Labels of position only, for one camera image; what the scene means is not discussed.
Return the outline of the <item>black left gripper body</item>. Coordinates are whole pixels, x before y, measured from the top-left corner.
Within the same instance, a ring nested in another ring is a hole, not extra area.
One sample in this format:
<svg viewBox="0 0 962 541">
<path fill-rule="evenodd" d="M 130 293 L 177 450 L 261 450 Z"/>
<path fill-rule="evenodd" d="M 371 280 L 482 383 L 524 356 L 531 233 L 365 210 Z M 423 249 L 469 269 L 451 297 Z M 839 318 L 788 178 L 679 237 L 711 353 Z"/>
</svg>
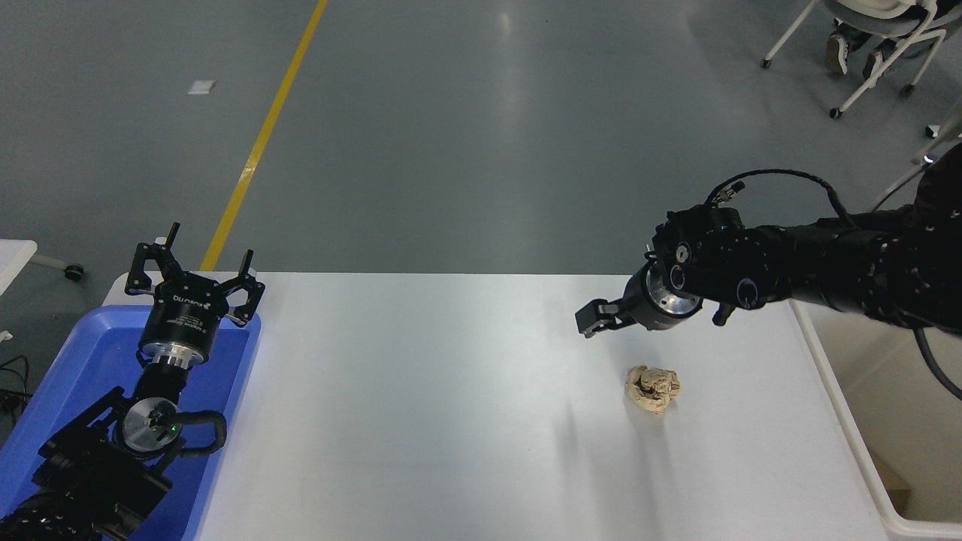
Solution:
<svg viewBox="0 0 962 541">
<path fill-rule="evenodd" d="M 178 343 L 193 350 L 212 349 L 227 303 L 220 283 L 186 274 L 164 280 L 154 291 L 154 305 L 141 335 L 141 348 Z"/>
</svg>

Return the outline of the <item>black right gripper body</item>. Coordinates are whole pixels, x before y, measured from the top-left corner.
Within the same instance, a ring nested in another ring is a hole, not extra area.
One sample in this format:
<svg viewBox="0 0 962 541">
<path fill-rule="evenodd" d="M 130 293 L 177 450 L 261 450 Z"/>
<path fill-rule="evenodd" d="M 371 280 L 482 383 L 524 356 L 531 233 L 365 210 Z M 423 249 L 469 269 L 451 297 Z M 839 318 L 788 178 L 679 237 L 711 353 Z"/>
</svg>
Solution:
<svg viewBox="0 0 962 541">
<path fill-rule="evenodd" d="M 642 268 L 625 285 L 622 312 L 646 330 L 667 330 L 697 312 L 697 297 L 671 291 L 659 268 Z"/>
</svg>

